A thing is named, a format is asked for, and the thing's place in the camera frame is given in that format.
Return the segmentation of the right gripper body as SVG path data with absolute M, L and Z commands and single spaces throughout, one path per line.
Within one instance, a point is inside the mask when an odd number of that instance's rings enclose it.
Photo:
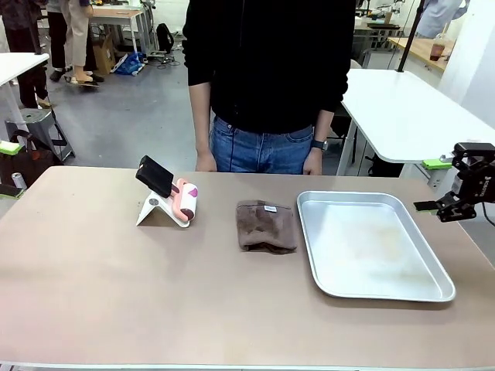
M 466 203 L 494 203 L 494 157 L 454 158 L 452 191 Z

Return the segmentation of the person's left hand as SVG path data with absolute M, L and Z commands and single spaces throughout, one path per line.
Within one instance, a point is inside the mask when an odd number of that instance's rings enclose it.
M 319 148 L 312 148 L 303 165 L 304 175 L 322 175 L 323 152 Z

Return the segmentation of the person's right hand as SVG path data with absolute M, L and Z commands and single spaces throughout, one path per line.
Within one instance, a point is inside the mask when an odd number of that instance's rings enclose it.
M 216 172 L 217 163 L 209 148 L 196 151 L 196 171 Z

